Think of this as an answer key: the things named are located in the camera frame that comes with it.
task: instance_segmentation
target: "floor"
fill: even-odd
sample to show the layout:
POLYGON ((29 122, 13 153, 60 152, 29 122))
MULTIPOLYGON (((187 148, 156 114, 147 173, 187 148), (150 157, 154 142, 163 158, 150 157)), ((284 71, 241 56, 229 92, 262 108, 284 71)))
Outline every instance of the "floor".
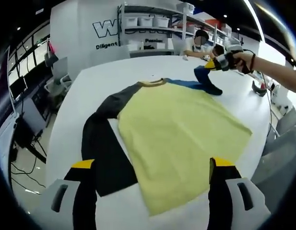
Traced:
MULTIPOLYGON (((275 106, 272 106, 272 110, 277 115, 277 117, 281 117, 280 112, 277 110, 275 106)), ((51 131, 56 119, 56 115, 51 117, 48 127, 44 130, 41 139, 39 140, 40 144, 44 148, 45 152, 47 152, 47 145, 49 142, 49 138, 51 135, 51 131)), ((278 119, 272 114, 272 125, 276 127, 278 119)), ((36 149, 42 153, 42 149, 38 144, 35 144, 36 149)), ((35 162, 35 157, 32 155, 27 149, 19 149, 17 160, 13 163, 18 169, 24 170, 26 172, 30 172, 35 162)), ((11 166, 11 170, 13 173, 18 173, 19 171, 11 166)), ((33 172, 30 176, 36 179, 41 185, 45 184, 45 175, 46 168, 45 164, 40 160, 36 160, 36 165, 33 172)), ((12 174, 12 179, 16 182, 20 183, 22 186, 18 185, 14 180, 12 180, 12 188, 17 198, 19 204, 24 208, 27 213, 33 211, 39 204, 40 194, 44 191, 44 187, 40 186, 37 182, 30 179, 28 176, 15 175, 12 174)))

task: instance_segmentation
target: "person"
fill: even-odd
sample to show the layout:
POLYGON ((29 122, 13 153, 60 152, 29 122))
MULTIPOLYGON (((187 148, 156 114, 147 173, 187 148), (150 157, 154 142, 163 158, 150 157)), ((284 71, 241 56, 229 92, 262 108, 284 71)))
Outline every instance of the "person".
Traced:
POLYGON ((208 34, 204 30, 197 30, 195 36, 185 39, 185 44, 183 48, 183 55, 203 58, 209 55, 211 59, 223 54, 224 48, 220 45, 209 49, 203 47, 203 45, 209 40, 208 34))
POLYGON ((279 82, 287 89, 296 92, 296 70, 264 60, 258 56, 254 57, 252 64, 253 67, 252 69, 250 69, 253 54, 236 53, 233 55, 233 57, 234 59, 241 59, 237 63, 238 71, 242 72, 243 61, 245 61, 249 70, 256 70, 262 72, 263 74, 266 74, 269 77, 276 80, 277 82, 279 82))

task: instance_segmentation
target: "black sleeve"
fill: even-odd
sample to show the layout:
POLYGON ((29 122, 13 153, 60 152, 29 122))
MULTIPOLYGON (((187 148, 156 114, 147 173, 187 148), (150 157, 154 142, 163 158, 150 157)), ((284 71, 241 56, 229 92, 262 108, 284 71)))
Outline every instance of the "black sleeve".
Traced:
POLYGON ((117 118, 140 88, 139 84, 135 84, 107 97, 84 125, 82 158, 83 161, 95 159, 96 190, 100 196, 106 196, 137 183, 133 166, 107 119, 117 118))

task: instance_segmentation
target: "bracelet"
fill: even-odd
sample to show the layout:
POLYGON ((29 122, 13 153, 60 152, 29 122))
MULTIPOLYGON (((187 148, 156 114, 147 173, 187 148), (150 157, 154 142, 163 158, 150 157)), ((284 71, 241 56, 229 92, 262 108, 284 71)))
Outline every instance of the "bracelet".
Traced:
POLYGON ((252 59, 251 59, 251 64, 250 64, 250 72, 253 71, 253 65, 254 65, 254 58, 255 58, 255 54, 253 54, 252 59))

